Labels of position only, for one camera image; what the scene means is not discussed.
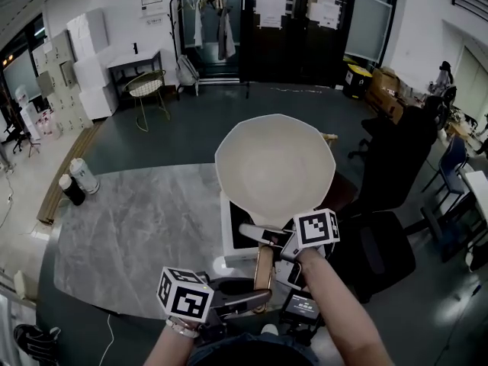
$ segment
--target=shoe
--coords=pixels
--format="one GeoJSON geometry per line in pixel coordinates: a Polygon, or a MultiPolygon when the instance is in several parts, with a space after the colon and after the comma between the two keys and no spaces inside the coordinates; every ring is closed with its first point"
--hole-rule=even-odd
{"type": "Polygon", "coordinates": [[[262,327],[261,334],[263,333],[271,333],[272,335],[278,336],[278,328],[276,328],[275,324],[266,324],[262,327]]]}

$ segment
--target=thermos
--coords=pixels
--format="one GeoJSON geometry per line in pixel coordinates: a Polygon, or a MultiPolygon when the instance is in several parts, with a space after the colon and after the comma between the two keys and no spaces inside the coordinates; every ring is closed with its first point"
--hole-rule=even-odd
{"type": "Polygon", "coordinates": [[[79,206],[85,200],[85,193],[71,176],[63,174],[59,178],[59,186],[75,206],[79,206]]]}
{"type": "Polygon", "coordinates": [[[89,194],[94,194],[100,188],[98,180],[88,169],[85,160],[73,159],[69,166],[69,172],[76,179],[79,186],[89,194]]]}

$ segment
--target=hanging clothes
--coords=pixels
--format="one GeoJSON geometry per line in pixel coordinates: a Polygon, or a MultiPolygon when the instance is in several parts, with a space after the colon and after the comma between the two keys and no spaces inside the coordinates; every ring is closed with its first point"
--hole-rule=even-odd
{"type": "Polygon", "coordinates": [[[217,39],[219,41],[219,60],[228,59],[236,54],[236,45],[230,28],[229,11],[226,0],[217,0],[217,7],[221,8],[217,39]]]}
{"type": "Polygon", "coordinates": [[[197,1],[195,6],[195,47],[202,47],[204,44],[204,38],[202,35],[201,13],[200,13],[200,0],[197,1]]]}

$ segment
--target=grey floor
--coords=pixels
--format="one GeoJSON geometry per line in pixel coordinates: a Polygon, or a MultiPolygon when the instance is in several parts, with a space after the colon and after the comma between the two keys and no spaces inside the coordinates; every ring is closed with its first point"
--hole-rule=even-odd
{"type": "MultiPolygon", "coordinates": [[[[360,101],[340,91],[307,86],[258,85],[202,88],[196,98],[183,94],[181,101],[168,104],[172,120],[155,107],[146,108],[149,133],[137,129],[138,110],[128,109],[108,118],[85,157],[95,174],[158,165],[213,162],[220,141],[241,120],[264,114],[282,113],[301,119],[339,140],[332,148],[337,169],[358,187],[363,162],[349,160],[347,153],[368,137],[361,120],[374,114],[360,101]]],[[[434,175],[442,148],[435,147],[422,167],[406,203],[395,210],[408,226],[420,219],[424,196],[420,191],[434,175]]],[[[397,365],[433,365],[451,334],[453,324],[466,311],[451,338],[450,349],[439,365],[486,364],[481,343],[486,342],[488,285],[470,298],[485,272],[471,274],[459,254],[442,264],[427,232],[411,236],[416,270],[390,289],[376,294],[366,306],[387,349],[397,365]]],[[[53,286],[53,259],[56,240],[51,240],[43,261],[37,321],[43,328],[60,326],[61,364],[98,364],[111,337],[103,310],[59,292],[53,286]]],[[[162,323],[128,316],[111,318],[115,342],[107,364],[142,364],[153,346],[162,323]]],[[[340,364],[327,343],[326,331],[316,336],[313,348],[324,364],[340,364]]]]}

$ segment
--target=cable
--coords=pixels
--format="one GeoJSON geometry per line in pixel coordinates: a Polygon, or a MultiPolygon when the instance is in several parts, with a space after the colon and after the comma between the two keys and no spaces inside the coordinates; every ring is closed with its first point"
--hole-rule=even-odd
{"type": "Polygon", "coordinates": [[[108,346],[105,349],[104,354],[101,356],[101,360],[100,360],[100,363],[98,364],[98,366],[101,366],[101,363],[104,361],[104,358],[105,358],[105,355],[107,354],[108,349],[110,348],[110,346],[112,345],[112,343],[115,340],[115,338],[114,338],[114,332],[112,331],[112,327],[110,326],[110,314],[108,315],[108,318],[107,318],[107,324],[108,324],[108,328],[110,330],[110,334],[112,335],[112,341],[110,343],[108,343],[108,346]]]}
{"type": "Polygon", "coordinates": [[[483,284],[484,282],[482,282],[481,284],[478,284],[476,286],[476,288],[473,290],[473,293],[471,294],[470,296],[470,299],[468,300],[468,302],[466,303],[466,305],[464,306],[464,309],[457,315],[457,319],[456,321],[454,321],[454,324],[452,325],[452,329],[451,329],[451,332],[449,333],[449,337],[448,337],[448,340],[446,341],[445,343],[445,346],[442,348],[439,356],[437,357],[437,359],[435,360],[434,362],[434,366],[437,366],[437,364],[439,363],[439,361],[441,360],[442,358],[442,355],[444,355],[444,353],[449,349],[449,346],[451,344],[451,339],[452,339],[452,336],[454,335],[454,331],[456,330],[456,328],[458,327],[458,323],[461,321],[461,319],[463,318],[464,316],[464,312],[466,312],[466,309],[467,307],[469,306],[471,300],[473,299],[473,297],[478,293],[478,291],[480,291],[481,289],[481,285],[483,284]]]}
{"type": "Polygon", "coordinates": [[[10,195],[8,197],[8,200],[9,200],[9,206],[8,206],[8,209],[7,209],[7,213],[2,221],[2,224],[0,224],[0,229],[2,228],[3,224],[5,223],[5,221],[7,220],[7,217],[8,217],[8,214],[10,213],[10,210],[12,209],[12,206],[14,206],[14,201],[12,200],[12,198],[14,197],[14,189],[12,188],[12,185],[10,184],[10,179],[8,178],[7,174],[5,173],[5,177],[7,178],[7,182],[8,182],[8,187],[10,188],[10,195]]]}

